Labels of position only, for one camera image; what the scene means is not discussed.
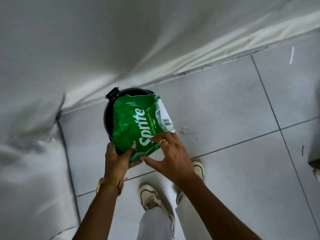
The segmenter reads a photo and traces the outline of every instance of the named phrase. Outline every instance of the barcode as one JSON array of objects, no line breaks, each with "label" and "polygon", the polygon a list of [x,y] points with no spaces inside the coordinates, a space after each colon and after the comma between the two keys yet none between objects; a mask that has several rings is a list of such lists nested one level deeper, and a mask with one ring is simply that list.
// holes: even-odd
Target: barcode
[{"label": "barcode", "polygon": [[163,119],[162,122],[164,123],[164,125],[171,125],[169,119]]}]

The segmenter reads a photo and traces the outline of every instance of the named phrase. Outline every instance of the light gray pants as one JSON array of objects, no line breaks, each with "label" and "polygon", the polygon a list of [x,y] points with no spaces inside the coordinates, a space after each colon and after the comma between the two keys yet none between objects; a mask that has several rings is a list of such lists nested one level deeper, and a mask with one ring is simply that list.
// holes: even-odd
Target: light gray pants
[{"label": "light gray pants", "polygon": [[[187,197],[181,200],[176,213],[186,240],[211,240],[209,232]],[[137,240],[147,239],[173,239],[172,222],[162,213],[160,207],[146,211],[141,218]]]}]

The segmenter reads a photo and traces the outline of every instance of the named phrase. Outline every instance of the green plastic wrapper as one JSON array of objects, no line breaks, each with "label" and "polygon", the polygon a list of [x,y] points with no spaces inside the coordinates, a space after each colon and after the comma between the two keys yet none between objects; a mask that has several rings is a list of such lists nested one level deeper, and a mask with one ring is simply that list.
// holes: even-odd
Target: green plastic wrapper
[{"label": "green plastic wrapper", "polygon": [[130,164],[160,148],[149,140],[160,132],[175,129],[159,95],[125,95],[114,102],[113,145],[119,155],[136,145]]}]

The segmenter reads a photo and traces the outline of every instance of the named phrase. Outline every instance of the hand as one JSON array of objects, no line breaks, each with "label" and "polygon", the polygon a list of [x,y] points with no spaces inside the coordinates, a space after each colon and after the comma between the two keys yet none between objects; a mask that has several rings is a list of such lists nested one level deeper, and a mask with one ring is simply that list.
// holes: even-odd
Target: hand
[{"label": "hand", "polygon": [[127,170],[142,163],[142,161],[137,161],[129,166],[131,154],[135,149],[136,147],[133,145],[124,154],[119,156],[114,149],[112,142],[109,142],[106,147],[106,166],[104,177],[111,177],[124,181]]},{"label": "hand", "polygon": [[170,181],[182,188],[188,180],[197,176],[192,162],[179,137],[175,133],[163,132],[150,138],[156,142],[164,153],[162,161],[156,161],[150,157],[141,157],[146,165],[162,173]]}]

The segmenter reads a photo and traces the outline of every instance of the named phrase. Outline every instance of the gold ring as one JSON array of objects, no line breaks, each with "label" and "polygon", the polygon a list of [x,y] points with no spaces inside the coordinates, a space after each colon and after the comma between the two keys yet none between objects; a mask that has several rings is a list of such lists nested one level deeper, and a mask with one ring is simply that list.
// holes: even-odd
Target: gold ring
[{"label": "gold ring", "polygon": [[163,142],[163,141],[167,142],[165,139],[161,139],[161,141],[159,142],[159,146],[161,145],[161,142]]}]

